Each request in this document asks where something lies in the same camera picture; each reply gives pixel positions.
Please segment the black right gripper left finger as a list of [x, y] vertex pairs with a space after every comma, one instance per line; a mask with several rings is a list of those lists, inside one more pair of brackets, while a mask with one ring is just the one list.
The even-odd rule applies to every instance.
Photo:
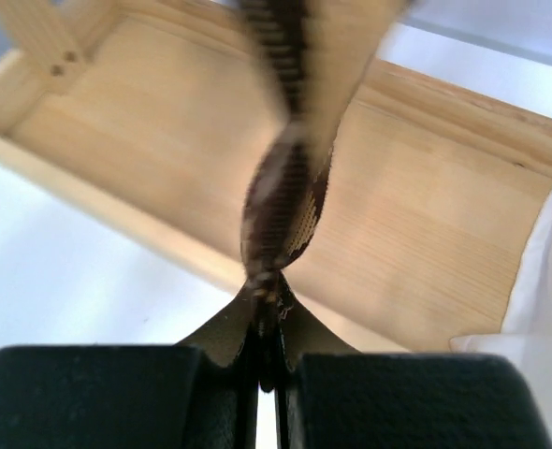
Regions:
[[0, 448], [252, 448], [257, 383], [240, 291], [176, 344], [0, 348]]

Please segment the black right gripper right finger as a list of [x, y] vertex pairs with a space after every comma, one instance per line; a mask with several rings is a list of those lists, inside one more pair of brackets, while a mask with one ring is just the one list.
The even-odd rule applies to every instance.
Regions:
[[281, 330], [280, 448], [551, 448], [530, 388], [488, 354], [303, 355]]

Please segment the tan brown argyle sock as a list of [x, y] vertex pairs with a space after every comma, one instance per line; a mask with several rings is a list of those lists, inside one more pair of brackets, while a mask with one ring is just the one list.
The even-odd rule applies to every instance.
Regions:
[[240, 15], [283, 98], [283, 129], [249, 183], [242, 212], [244, 292], [259, 339], [258, 383], [274, 389], [271, 340], [289, 311], [283, 271], [309, 246], [324, 207], [341, 119], [379, 44], [410, 1], [241, 1]]

